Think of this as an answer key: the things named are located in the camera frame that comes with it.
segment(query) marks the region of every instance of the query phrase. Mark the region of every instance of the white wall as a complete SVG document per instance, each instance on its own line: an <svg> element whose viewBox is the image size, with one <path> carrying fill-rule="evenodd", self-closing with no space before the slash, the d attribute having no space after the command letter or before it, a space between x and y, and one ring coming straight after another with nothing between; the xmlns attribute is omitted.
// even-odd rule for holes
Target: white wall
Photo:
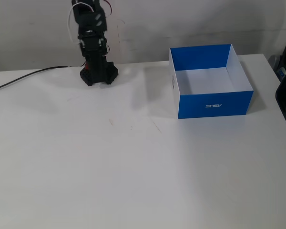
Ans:
<svg viewBox="0 0 286 229"><path fill-rule="evenodd" d="M109 60L116 63L167 60L169 47L215 43L268 57L286 44L286 0L110 1ZM67 33L70 6L71 0L0 0L0 71L82 64ZM75 23L72 30L76 37Z"/></svg>

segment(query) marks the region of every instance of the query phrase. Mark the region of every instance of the white table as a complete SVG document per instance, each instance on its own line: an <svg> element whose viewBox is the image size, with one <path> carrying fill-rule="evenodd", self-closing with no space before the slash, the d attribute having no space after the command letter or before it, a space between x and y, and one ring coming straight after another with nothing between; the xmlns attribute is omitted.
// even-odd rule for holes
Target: white table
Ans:
<svg viewBox="0 0 286 229"><path fill-rule="evenodd" d="M0 90L0 229L286 229L286 122L263 55L245 116L177 120L167 62ZM0 72L0 85L31 71Z"/></svg>

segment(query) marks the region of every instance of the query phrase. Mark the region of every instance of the asus logo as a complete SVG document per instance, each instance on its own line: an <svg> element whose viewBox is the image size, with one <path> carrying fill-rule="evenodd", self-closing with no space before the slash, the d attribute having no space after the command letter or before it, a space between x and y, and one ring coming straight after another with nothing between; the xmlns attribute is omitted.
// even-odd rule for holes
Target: asus logo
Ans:
<svg viewBox="0 0 286 229"><path fill-rule="evenodd" d="M207 105L205 106L206 108L210 108L210 107L221 107L222 104L215 104L215 105Z"/></svg>

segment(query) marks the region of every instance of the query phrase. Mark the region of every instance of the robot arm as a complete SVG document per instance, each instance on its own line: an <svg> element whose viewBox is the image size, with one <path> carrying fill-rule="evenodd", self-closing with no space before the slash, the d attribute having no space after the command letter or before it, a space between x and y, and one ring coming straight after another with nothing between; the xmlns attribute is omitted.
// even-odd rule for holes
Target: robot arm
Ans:
<svg viewBox="0 0 286 229"><path fill-rule="evenodd" d="M88 86L105 82L111 84L118 76L118 69L113 62L107 62L107 23L100 0L72 0L75 21L79 25L78 38L83 57L86 58L81 78Z"/></svg>

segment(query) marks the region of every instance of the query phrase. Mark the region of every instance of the open cardboard box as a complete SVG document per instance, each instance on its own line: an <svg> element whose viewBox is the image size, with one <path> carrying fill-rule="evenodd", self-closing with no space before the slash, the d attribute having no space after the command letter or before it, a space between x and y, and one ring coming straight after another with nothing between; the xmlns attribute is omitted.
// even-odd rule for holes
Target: open cardboard box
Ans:
<svg viewBox="0 0 286 229"><path fill-rule="evenodd" d="M171 48L178 118L245 115L253 89L231 44Z"/></svg>

